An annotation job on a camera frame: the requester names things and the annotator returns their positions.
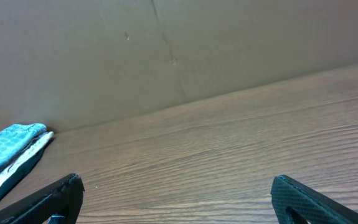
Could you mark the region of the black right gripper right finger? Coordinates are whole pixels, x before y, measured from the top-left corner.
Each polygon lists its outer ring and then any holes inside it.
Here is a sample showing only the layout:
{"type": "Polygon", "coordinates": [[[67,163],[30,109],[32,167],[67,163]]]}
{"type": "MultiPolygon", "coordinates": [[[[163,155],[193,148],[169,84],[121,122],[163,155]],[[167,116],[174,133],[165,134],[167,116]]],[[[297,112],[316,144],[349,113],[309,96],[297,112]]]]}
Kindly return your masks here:
{"type": "Polygon", "coordinates": [[[358,213],[287,175],[276,176],[271,203],[279,224],[358,224],[358,213]]]}

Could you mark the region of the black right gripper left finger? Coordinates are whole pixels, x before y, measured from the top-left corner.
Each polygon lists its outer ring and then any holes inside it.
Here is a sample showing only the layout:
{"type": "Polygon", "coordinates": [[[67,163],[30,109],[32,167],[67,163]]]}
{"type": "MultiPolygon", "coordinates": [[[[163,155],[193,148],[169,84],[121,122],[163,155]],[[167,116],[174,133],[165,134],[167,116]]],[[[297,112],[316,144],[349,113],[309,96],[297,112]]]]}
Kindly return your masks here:
{"type": "Polygon", "coordinates": [[[69,174],[0,210],[0,224],[75,224],[84,191],[80,176],[69,174]]]}

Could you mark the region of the light blue denim shorts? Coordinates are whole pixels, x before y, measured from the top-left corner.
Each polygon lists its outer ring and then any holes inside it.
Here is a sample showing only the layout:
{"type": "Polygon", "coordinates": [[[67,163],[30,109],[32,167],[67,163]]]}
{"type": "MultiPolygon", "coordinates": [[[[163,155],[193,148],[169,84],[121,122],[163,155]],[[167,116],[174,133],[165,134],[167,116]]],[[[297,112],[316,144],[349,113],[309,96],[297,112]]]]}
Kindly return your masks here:
{"type": "Polygon", "coordinates": [[[35,123],[29,125],[13,124],[0,131],[0,167],[4,167],[42,134],[46,125],[35,123]]]}

